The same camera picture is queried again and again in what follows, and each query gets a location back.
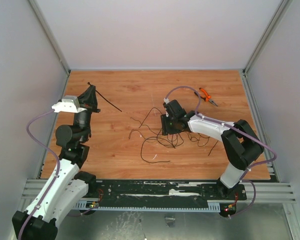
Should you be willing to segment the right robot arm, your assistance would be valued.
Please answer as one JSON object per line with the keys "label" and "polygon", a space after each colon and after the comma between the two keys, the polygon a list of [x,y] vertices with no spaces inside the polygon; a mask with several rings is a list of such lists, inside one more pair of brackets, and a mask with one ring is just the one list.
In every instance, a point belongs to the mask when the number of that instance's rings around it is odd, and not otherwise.
{"label": "right robot arm", "polygon": [[249,123],[245,120],[223,122],[195,111],[186,112],[177,100],[164,100],[166,113],[160,116],[164,136],[181,132],[206,135],[223,143],[229,164],[217,180],[216,191],[220,198],[229,199],[244,175],[245,170],[264,152],[264,147]]}

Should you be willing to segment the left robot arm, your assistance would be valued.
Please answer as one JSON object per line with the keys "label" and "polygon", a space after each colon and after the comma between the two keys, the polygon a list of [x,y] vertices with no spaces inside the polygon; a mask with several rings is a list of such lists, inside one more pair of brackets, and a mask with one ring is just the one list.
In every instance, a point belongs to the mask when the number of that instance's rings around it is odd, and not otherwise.
{"label": "left robot arm", "polygon": [[82,171],[89,146],[85,143],[92,136],[91,116],[99,113],[96,87],[89,87],[79,96],[66,95],[51,110],[28,122],[30,125],[49,114],[71,113],[73,123],[60,125],[55,131],[60,154],[46,147],[56,159],[56,165],[47,182],[24,211],[12,217],[15,235],[19,240],[54,240],[62,221],[75,204],[84,196],[93,197],[98,190],[96,176]]}

